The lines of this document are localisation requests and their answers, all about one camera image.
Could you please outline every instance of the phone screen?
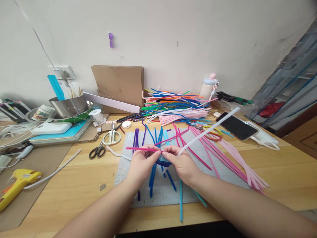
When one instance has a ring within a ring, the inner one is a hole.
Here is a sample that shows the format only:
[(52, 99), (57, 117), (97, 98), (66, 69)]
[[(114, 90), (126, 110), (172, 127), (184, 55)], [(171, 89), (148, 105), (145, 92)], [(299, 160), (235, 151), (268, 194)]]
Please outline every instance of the phone screen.
[[(219, 121), (227, 114), (227, 112), (224, 112), (216, 119), (216, 121)], [(221, 125), (240, 140), (245, 140), (258, 132), (257, 129), (234, 116), (229, 117), (227, 120), (221, 123)]]

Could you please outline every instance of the power outlet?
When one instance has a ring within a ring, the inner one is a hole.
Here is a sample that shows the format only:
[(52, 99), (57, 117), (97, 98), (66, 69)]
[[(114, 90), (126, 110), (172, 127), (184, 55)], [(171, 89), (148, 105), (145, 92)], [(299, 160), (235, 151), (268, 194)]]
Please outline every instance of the power outlet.
[(55, 66), (56, 70), (53, 68), (53, 66), (49, 66), (50, 69), (50, 73), (53, 72), (53, 74), (56, 76), (57, 79), (62, 79), (62, 77), (60, 76), (60, 73), (57, 72), (57, 70), (59, 70), (60, 72), (65, 72), (67, 77), (66, 79), (76, 79), (72, 69), (70, 68), (70, 66)]

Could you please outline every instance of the hand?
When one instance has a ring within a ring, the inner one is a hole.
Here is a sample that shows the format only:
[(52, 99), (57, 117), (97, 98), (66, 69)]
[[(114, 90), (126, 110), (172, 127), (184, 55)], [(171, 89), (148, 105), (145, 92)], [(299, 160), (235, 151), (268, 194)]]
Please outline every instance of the hand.
[(146, 178), (150, 175), (152, 166), (161, 155), (160, 148), (154, 145), (144, 145), (141, 148), (156, 149), (158, 151), (136, 150), (131, 159), (130, 168), (127, 174), (127, 179), (132, 180), (139, 187), (142, 186)]
[(196, 178), (202, 173), (187, 151), (183, 151), (182, 154), (177, 157), (181, 148), (173, 145), (169, 145), (164, 148), (162, 155), (175, 165), (176, 172), (181, 180), (188, 186), (191, 186)]

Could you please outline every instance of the stainless steel cup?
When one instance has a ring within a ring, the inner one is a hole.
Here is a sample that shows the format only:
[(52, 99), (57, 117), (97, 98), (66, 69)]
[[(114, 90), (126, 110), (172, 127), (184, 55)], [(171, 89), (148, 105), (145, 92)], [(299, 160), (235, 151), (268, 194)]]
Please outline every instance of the stainless steel cup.
[(67, 118), (87, 111), (88, 104), (84, 96), (59, 101), (57, 97), (49, 100), (60, 117)]

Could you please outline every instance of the wooden table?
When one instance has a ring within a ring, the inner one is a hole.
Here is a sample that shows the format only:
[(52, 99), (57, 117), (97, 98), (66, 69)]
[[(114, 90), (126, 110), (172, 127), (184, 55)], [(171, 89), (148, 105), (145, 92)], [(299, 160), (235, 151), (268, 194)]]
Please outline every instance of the wooden table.
[[(122, 114), (110, 116), (110, 120), (123, 117)], [(151, 123), (149, 128), (159, 127)], [(132, 123), (125, 130), (132, 132), (136, 127), (143, 130), (141, 122)], [(111, 146), (120, 153), (125, 136)], [(20, 227), (5, 231), (1, 237), (52, 237), (68, 221), (74, 218), (89, 204), (109, 191), (114, 184), (119, 158), (107, 151), (100, 159), (90, 160), (89, 152), (97, 147), (102, 136), (93, 143), (74, 144), (61, 164), (64, 164), (79, 148), (82, 152), (47, 184)], [(317, 161), (280, 138), (280, 151), (259, 146), (252, 140), (238, 141), (224, 136), (224, 139), (237, 148), (245, 162), (269, 185), (266, 194), (299, 211), (317, 208)], [(159, 228), (191, 225), (223, 220), (224, 218), (211, 206), (202, 203), (184, 204), (184, 223), (179, 221), (179, 205), (129, 209), (118, 233), (152, 230)]]

